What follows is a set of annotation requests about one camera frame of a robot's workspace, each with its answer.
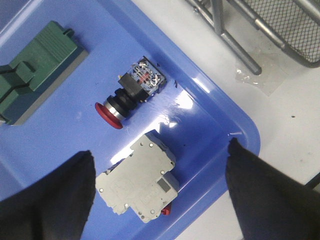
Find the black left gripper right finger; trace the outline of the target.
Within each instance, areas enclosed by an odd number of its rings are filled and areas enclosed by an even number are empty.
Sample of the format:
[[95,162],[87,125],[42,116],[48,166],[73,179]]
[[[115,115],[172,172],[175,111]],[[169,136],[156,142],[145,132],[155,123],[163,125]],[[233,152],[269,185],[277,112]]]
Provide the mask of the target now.
[[246,240],[318,240],[320,176],[301,184],[245,149],[228,145],[225,178]]

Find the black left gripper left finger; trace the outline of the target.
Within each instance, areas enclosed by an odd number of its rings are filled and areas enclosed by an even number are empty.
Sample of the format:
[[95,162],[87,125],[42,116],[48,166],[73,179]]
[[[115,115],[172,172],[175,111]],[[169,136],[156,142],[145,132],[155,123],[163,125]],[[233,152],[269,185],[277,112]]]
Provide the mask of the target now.
[[79,151],[0,202],[2,240],[79,240],[96,195],[92,153]]

